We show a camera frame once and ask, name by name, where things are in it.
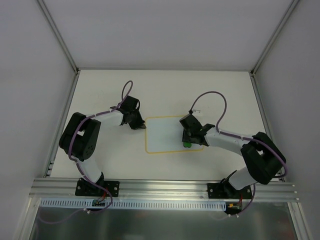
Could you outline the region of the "left aluminium frame post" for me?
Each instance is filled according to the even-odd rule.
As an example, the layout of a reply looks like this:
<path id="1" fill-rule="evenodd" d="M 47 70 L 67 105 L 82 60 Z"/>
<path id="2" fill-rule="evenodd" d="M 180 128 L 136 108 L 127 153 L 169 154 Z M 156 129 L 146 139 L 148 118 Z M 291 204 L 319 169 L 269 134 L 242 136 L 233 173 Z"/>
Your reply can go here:
<path id="1" fill-rule="evenodd" d="M 44 19 L 46 20 L 47 24 L 49 25 L 49 28 L 52 31 L 54 38 L 57 41 L 60 49 L 62 50 L 69 66 L 71 67 L 72 73 L 73 73 L 70 85 L 67 88 L 66 99 L 62 105 L 62 112 L 61 112 L 60 117 L 58 119 L 57 129 L 53 135 L 53 142 L 52 142 L 52 145 L 49 149 L 47 164 L 44 167 L 44 172 L 42 175 L 43 178 L 47 178 L 47 177 L 51 176 L 52 167 L 54 165 L 55 157 L 56 157 L 56 154 L 57 154 L 57 151 L 59 148 L 59 139 L 60 139 L 60 136 L 63 132 L 64 124 L 66 123 L 68 112 L 70 110 L 72 98 L 74 96 L 76 85 L 77 85 L 77 82 L 79 79 L 80 70 L 79 70 L 74 58 L 72 57 L 72 55 L 67 47 L 67 44 L 65 43 L 63 36 L 62 36 L 62 34 L 61 34 L 61 32 L 55 22 L 50 10 L 49 10 L 46 2 L 44 0 L 36 0 L 36 3 L 44 16 Z"/>

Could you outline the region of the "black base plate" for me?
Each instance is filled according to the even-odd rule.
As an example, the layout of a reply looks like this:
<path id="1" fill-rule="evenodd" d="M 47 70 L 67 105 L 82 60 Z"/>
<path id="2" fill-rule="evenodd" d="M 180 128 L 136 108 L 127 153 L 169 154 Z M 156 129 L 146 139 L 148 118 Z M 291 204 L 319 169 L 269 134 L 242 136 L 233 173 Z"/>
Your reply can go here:
<path id="1" fill-rule="evenodd" d="M 120 190 L 120 182 L 119 181 L 113 181 L 113 180 L 104 180 L 101 179 L 97 183 L 104 189 L 107 189 L 112 197 L 118 197 L 119 190 Z M 80 178 L 77 181 L 77 185 L 75 188 L 75 195 L 80 197 L 102 197 L 105 193 L 104 190 L 93 186 L 88 181 L 84 180 L 83 178 Z"/>
<path id="2" fill-rule="evenodd" d="M 245 186 L 240 190 L 236 190 L 229 183 L 207 183 L 207 194 L 209 199 L 235 199 L 249 200 L 252 198 L 251 187 Z"/>

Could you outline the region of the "aluminium front rail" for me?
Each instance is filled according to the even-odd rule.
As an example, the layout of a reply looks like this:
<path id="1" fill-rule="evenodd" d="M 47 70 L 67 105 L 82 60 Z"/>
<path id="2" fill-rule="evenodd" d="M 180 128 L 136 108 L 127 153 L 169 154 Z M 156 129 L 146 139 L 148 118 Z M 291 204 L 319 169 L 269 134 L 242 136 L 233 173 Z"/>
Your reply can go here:
<path id="1" fill-rule="evenodd" d="M 29 196 L 71 198 L 75 196 L 77 183 L 77 178 L 36 178 Z M 206 181 L 121 179 L 118 198 L 195 201 L 207 200 L 209 192 Z M 268 185 L 255 185 L 254 200 L 297 203 L 300 197 L 293 183 L 272 181 Z"/>

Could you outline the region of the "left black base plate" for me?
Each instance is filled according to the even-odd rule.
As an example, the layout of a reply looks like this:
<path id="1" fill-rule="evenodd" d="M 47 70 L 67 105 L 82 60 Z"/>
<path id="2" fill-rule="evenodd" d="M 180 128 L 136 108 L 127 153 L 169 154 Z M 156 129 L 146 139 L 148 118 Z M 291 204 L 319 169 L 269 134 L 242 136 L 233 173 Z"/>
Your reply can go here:
<path id="1" fill-rule="evenodd" d="M 119 181 L 113 181 L 113 180 L 104 180 L 101 179 L 97 183 L 104 189 L 107 189 L 112 197 L 118 197 L 119 190 L 120 190 L 120 182 Z M 80 197 L 102 197 L 105 193 L 104 190 L 93 186 L 88 181 L 84 180 L 83 178 L 80 178 L 77 181 L 77 185 L 75 188 L 75 195 Z"/>

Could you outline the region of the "right aluminium frame post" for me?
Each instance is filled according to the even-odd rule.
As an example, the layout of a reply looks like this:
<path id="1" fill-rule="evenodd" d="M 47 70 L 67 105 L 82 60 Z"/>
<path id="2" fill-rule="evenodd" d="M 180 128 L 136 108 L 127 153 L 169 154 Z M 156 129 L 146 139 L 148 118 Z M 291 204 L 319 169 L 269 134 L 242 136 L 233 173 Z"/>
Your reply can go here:
<path id="1" fill-rule="evenodd" d="M 290 36 L 303 0 L 291 0 L 250 72 L 252 87 L 266 133 L 286 157 L 288 176 L 293 174 L 292 134 L 296 133 L 292 100 L 296 89 L 295 40 Z"/>

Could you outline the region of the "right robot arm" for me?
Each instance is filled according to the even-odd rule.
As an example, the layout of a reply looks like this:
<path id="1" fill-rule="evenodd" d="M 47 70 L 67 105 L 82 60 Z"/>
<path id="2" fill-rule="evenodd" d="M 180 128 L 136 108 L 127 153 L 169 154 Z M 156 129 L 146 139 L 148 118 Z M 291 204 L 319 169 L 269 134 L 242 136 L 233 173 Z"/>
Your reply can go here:
<path id="1" fill-rule="evenodd" d="M 263 132 L 253 136 L 237 135 L 219 130 L 213 124 L 202 125 L 193 114 L 187 114 L 179 122 L 184 143 L 221 148 L 243 158 L 245 167 L 235 170 L 220 183 L 220 189 L 228 198 L 235 198 L 247 186 L 267 185 L 282 168 L 287 173 L 286 158 Z"/>

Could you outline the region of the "aluminium frame post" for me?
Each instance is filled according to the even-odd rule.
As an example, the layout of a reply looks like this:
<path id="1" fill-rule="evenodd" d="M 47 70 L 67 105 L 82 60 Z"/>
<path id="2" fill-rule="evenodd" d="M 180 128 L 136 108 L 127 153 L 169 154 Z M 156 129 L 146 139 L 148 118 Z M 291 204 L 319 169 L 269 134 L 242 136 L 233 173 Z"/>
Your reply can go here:
<path id="1" fill-rule="evenodd" d="M 76 85 L 77 85 L 77 82 L 79 79 L 80 70 L 79 70 L 74 58 L 72 57 L 72 55 L 67 47 L 67 44 L 65 43 L 63 36 L 62 36 L 62 34 L 61 34 L 61 32 L 55 22 L 50 10 L 49 10 L 46 2 L 44 0 L 36 0 L 36 3 L 44 16 L 44 19 L 46 20 L 47 24 L 49 25 L 49 28 L 52 31 L 54 38 L 57 41 L 60 49 L 62 50 L 69 66 L 71 67 L 72 73 L 73 73 L 70 85 L 67 88 L 66 99 L 62 105 L 62 112 L 61 112 L 60 117 L 58 119 L 57 129 L 53 135 L 53 142 L 52 142 L 52 145 L 49 149 L 47 164 L 44 167 L 44 172 L 42 175 L 43 178 L 47 178 L 47 177 L 51 176 L 52 167 L 54 165 L 55 157 L 56 157 L 56 154 L 57 154 L 57 151 L 59 148 L 59 139 L 60 139 L 60 136 L 63 132 L 64 124 L 66 123 L 68 112 L 70 110 L 72 98 L 74 96 Z"/>
<path id="2" fill-rule="evenodd" d="M 292 134 L 296 133 L 292 100 L 296 89 L 295 40 L 290 36 L 303 0 L 291 0 L 250 72 L 252 87 L 266 133 L 286 157 L 288 176 L 293 174 Z"/>

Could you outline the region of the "yellow-framed small whiteboard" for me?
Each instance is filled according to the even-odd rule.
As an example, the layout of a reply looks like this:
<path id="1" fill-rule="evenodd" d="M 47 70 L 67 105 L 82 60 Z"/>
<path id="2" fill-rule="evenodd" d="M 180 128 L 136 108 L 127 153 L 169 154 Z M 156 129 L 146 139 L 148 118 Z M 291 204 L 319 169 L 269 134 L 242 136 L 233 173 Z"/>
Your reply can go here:
<path id="1" fill-rule="evenodd" d="M 145 151 L 148 154 L 200 152 L 203 146 L 184 147 L 181 115 L 155 116 L 145 120 Z"/>

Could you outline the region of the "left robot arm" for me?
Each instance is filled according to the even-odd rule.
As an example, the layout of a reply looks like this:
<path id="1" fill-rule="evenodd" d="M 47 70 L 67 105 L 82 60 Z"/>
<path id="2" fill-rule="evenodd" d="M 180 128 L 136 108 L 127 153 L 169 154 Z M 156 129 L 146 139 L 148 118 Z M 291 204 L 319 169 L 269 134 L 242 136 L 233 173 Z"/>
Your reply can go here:
<path id="1" fill-rule="evenodd" d="M 132 130 L 145 129 L 140 113 L 140 101 L 125 97 L 119 105 L 90 116 L 75 112 L 67 123 L 59 140 L 59 147 L 75 162 L 86 189 L 94 196 L 104 191 L 103 173 L 93 157 L 101 127 L 113 128 L 129 125 Z"/>

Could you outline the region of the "green bone-shaped eraser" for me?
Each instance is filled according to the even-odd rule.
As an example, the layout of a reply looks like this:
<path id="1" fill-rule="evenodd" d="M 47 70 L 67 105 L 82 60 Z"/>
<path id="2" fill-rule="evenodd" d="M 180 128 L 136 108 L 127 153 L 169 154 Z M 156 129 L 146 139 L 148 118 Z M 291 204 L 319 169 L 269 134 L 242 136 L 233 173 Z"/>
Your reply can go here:
<path id="1" fill-rule="evenodd" d="M 192 147 L 192 144 L 190 142 L 183 142 L 183 146 L 185 148 L 191 148 Z"/>

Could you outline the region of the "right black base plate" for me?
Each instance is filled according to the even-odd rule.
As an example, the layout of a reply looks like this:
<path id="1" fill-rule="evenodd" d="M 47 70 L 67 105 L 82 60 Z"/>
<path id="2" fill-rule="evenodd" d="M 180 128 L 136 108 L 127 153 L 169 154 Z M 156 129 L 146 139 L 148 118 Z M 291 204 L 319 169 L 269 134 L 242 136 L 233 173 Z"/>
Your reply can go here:
<path id="1" fill-rule="evenodd" d="M 249 200 L 252 198 L 251 187 L 245 186 L 240 190 L 236 190 L 229 183 L 207 183 L 207 194 L 209 199 L 235 199 Z"/>

